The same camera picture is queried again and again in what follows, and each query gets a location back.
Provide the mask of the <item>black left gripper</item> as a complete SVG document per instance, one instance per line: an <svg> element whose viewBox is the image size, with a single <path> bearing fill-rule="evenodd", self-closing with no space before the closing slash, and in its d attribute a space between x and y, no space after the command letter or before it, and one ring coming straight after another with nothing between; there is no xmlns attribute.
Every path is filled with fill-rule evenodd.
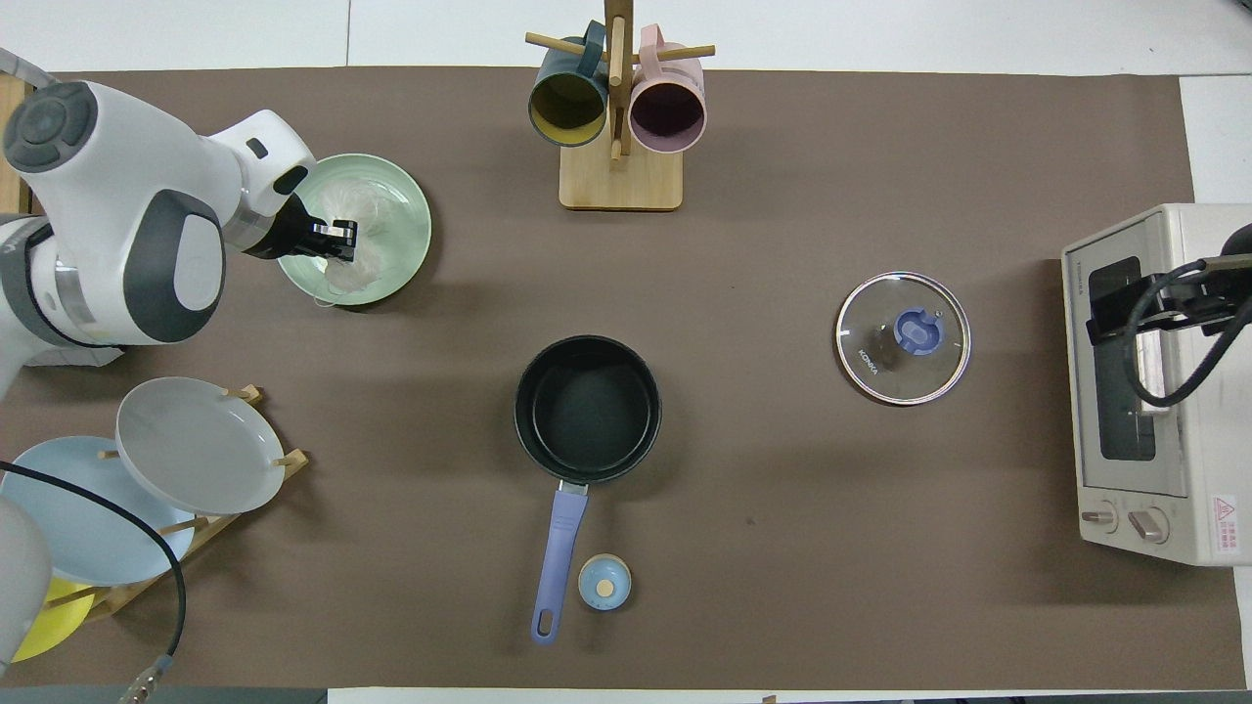
<svg viewBox="0 0 1252 704"><path fill-rule="evenodd" d="M334 220L333 241L318 232L317 227L327 227L326 219L308 213L299 195L290 195L285 205L277 212L273 222L264 228L255 244L245 247L245 254L259 259L273 261L288 256L323 257L331 261L352 263L356 259L358 223L356 220Z"/></svg>

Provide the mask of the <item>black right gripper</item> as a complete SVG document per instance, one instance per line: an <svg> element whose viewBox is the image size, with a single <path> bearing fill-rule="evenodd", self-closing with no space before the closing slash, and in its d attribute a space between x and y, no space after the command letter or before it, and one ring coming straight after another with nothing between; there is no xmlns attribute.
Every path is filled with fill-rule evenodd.
<svg viewBox="0 0 1252 704"><path fill-rule="evenodd" d="M1212 261L1204 269L1186 272L1179 266L1172 273L1179 272L1176 284L1166 286L1164 297L1171 299L1173 317L1167 329L1202 326L1204 329L1219 329L1221 321L1234 317L1234 311L1249 299L1251 294L1251 224L1234 230L1222 246L1221 257L1244 257L1246 261L1228 268L1214 268ZM1158 281L1158 277L1090 277L1090 319L1085 321L1085 331L1092 346L1101 346L1106 339L1122 334L1131 321L1131 313L1141 302L1146 291Z"/></svg>

